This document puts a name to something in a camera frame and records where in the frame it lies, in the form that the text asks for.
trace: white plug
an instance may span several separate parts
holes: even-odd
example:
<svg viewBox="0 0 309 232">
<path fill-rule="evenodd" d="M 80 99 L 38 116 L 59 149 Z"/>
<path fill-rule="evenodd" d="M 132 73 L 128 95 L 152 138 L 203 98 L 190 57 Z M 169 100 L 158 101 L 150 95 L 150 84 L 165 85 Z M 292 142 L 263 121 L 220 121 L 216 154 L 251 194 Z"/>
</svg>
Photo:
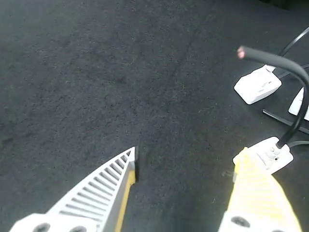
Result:
<svg viewBox="0 0 309 232">
<path fill-rule="evenodd" d="M 289 112 L 292 115 L 297 115 L 298 111 L 300 109 L 301 103 L 303 102 L 303 97 L 304 97 L 304 88 L 301 88 L 301 90 L 298 92 L 298 94 L 296 95 L 296 97 L 294 98 L 290 108 L 289 108 Z M 307 110 L 306 115 L 304 117 L 305 120 L 309 121 L 309 110 Z"/>
<path fill-rule="evenodd" d="M 281 80 L 273 73 L 274 69 L 272 66 L 264 65 L 254 70 L 241 77 L 234 90 L 249 105 L 269 96 L 281 86 Z"/>
<path fill-rule="evenodd" d="M 284 145 L 281 149 L 276 147 L 278 141 L 277 137 L 271 137 L 248 148 L 249 154 L 270 174 L 285 167 L 294 159 L 288 145 Z M 237 158 L 238 155 L 233 158 L 234 164 Z"/>
</svg>

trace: black wire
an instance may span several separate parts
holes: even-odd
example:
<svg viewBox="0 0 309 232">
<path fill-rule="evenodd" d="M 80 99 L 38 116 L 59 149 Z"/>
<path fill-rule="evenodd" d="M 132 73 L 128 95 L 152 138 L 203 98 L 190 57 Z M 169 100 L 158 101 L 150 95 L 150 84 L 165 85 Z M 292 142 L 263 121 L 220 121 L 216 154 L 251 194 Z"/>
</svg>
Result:
<svg viewBox="0 0 309 232">
<path fill-rule="evenodd" d="M 297 43 L 301 38 L 303 38 L 307 33 L 309 32 L 309 27 L 306 28 L 302 33 L 300 33 L 295 39 L 293 39 L 289 44 L 287 44 L 281 52 L 278 54 L 278 56 L 285 56 L 285 54 L 291 49 L 291 47 Z"/>
<path fill-rule="evenodd" d="M 307 69 L 309 68 L 309 64 L 304 64 L 301 66 L 303 69 Z M 284 72 L 284 73 L 281 73 L 278 78 L 281 79 L 281 78 L 284 78 L 286 77 L 287 75 L 291 74 L 290 72 Z"/>
<path fill-rule="evenodd" d="M 273 118 L 273 119 L 275 119 L 279 122 L 282 122 L 285 125 L 291 126 L 293 124 L 293 122 L 286 120 L 286 119 L 284 119 L 284 118 L 282 118 L 282 117 L 280 117 L 280 116 L 278 116 L 278 115 L 276 115 L 276 114 L 274 114 L 274 113 L 272 113 L 268 110 L 262 110 L 262 112 L 263 112 L 263 114 L 266 114 L 267 116 L 269 116 L 269 117 L 271 117 L 271 118 Z M 304 128 L 304 127 L 299 127 L 298 130 L 309 135 L 309 130 Z"/>
<path fill-rule="evenodd" d="M 297 141 L 290 142 L 287 145 L 289 146 L 289 148 L 291 148 L 293 146 L 299 146 L 299 145 L 309 145 L 309 141 L 297 140 Z"/>
<path fill-rule="evenodd" d="M 262 52 L 256 49 L 248 47 L 240 47 L 238 49 L 238 57 L 251 59 L 260 63 L 264 63 L 273 67 L 278 67 L 285 69 L 293 73 L 304 86 L 304 97 L 302 104 L 300 106 L 299 112 L 295 118 L 294 123 L 291 125 L 289 130 L 279 139 L 276 146 L 282 148 L 288 141 L 293 137 L 293 135 L 298 131 L 302 120 L 304 119 L 308 105 L 309 105 L 309 76 L 304 69 L 302 69 L 295 62 L 279 57 L 271 53 Z"/>
</svg>

